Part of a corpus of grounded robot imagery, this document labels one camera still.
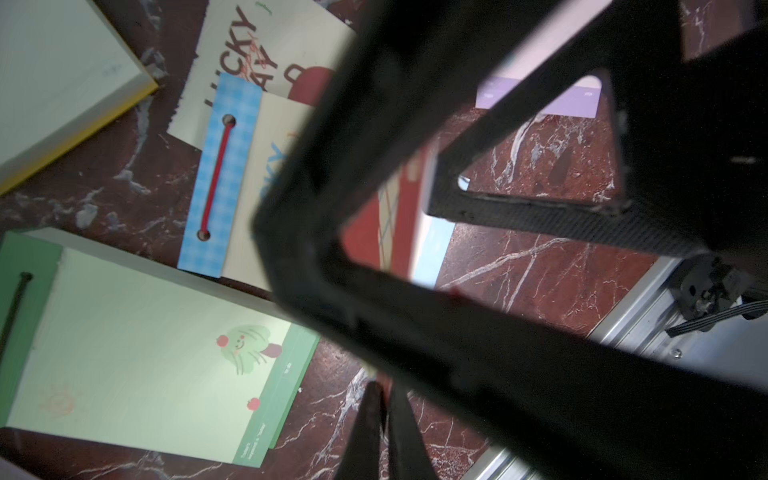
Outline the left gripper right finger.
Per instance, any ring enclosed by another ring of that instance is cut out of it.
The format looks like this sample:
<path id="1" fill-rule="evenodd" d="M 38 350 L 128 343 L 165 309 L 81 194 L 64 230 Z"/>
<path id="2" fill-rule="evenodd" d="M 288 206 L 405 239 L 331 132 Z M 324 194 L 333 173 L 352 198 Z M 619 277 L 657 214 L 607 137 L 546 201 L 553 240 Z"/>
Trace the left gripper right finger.
<path id="1" fill-rule="evenodd" d="M 414 417 L 407 390 L 395 383 L 389 394 L 387 433 L 391 479 L 439 479 Z"/>

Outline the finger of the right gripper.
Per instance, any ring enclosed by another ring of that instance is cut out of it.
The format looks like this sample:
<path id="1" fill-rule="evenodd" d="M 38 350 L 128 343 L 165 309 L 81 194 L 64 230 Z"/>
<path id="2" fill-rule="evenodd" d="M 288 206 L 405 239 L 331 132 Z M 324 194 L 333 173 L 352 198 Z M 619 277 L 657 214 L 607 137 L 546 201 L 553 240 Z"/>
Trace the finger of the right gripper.
<path id="1" fill-rule="evenodd" d="M 406 387 L 550 478 L 763 479 L 767 397 L 353 263 L 339 232 L 553 1 L 370 1 L 252 231 L 276 302 L 384 370 L 390 474 L 433 474 Z M 464 191 L 458 176 L 576 80 L 606 74 L 622 194 Z M 674 1 L 615 1 L 439 156 L 428 210 L 767 273 L 767 27 L 692 60 Z"/>

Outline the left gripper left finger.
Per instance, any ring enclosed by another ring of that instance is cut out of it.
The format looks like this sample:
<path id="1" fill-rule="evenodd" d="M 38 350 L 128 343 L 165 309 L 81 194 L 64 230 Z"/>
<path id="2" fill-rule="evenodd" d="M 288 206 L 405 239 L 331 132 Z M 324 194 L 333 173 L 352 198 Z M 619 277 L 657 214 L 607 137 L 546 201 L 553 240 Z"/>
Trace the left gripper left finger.
<path id="1" fill-rule="evenodd" d="M 382 425 L 386 410 L 382 386 L 372 381 L 366 385 L 350 438 L 338 466 L 335 480 L 376 480 Z"/>

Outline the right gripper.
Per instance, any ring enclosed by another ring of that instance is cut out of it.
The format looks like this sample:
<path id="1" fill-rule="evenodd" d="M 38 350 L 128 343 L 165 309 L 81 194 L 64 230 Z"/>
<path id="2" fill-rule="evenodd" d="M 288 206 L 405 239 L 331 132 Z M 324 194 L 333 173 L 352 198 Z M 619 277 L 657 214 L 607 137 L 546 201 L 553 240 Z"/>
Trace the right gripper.
<path id="1" fill-rule="evenodd" d="M 615 1 L 454 140 L 431 215 L 656 255 L 767 260 L 767 24 L 688 59 L 675 1 Z M 465 191 L 459 175 L 578 78 L 607 83 L 618 197 Z"/>

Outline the torn pink page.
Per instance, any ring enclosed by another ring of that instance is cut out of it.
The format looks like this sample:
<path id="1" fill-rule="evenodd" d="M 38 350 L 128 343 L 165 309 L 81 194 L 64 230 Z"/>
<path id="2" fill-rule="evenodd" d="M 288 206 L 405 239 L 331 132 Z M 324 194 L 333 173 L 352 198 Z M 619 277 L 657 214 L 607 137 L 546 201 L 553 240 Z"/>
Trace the torn pink page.
<path id="1" fill-rule="evenodd" d="M 475 97 L 475 106 L 479 109 L 491 109 L 594 20 L 609 4 L 610 0 L 564 2 L 480 84 Z M 546 115 L 593 119 L 597 114 L 601 88 L 600 79 L 594 75 L 585 76 L 561 93 L 541 112 Z"/>

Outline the torn lucky day cover page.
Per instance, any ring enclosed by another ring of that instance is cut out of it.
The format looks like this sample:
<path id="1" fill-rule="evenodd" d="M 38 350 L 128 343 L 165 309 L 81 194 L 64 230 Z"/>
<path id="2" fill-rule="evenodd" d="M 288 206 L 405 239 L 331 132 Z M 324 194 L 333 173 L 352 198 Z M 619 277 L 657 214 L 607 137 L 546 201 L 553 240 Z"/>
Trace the torn lucky day cover page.
<path id="1" fill-rule="evenodd" d="M 335 67 L 354 37 L 314 1 L 211 1 L 168 133 L 201 149 L 221 75 L 287 97 L 303 71 Z"/>

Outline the red apple memo pad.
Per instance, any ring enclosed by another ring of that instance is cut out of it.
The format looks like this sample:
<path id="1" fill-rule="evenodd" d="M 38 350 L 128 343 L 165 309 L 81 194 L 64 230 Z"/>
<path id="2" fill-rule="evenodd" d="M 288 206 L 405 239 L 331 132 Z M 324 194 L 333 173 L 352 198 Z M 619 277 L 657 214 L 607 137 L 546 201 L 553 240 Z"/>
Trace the red apple memo pad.
<path id="1" fill-rule="evenodd" d="M 232 75 L 215 96 L 178 268 L 267 290 L 250 233 L 305 120 L 331 72 L 312 67 L 287 97 Z M 432 288 L 455 225 L 426 213 L 437 144 L 427 143 L 341 230 L 355 263 Z"/>

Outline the green red lucky memo pad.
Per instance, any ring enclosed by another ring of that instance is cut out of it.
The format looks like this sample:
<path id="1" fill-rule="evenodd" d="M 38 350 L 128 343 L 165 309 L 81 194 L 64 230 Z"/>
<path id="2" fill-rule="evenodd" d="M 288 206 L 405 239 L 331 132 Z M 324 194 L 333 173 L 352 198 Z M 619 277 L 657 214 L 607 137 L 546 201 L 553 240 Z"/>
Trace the green red lucky memo pad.
<path id="1" fill-rule="evenodd" d="M 1 242 L 1 423 L 259 467 L 317 336 L 272 303 L 61 230 Z"/>

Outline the yellow top memo pad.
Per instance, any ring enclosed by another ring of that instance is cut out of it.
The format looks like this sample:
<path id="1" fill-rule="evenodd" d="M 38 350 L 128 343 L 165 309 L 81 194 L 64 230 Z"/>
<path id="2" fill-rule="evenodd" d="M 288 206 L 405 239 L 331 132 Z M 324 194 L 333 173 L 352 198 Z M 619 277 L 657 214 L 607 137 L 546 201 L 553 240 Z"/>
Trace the yellow top memo pad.
<path id="1" fill-rule="evenodd" d="M 94 2 L 2 2 L 2 192 L 45 168 L 156 88 Z"/>

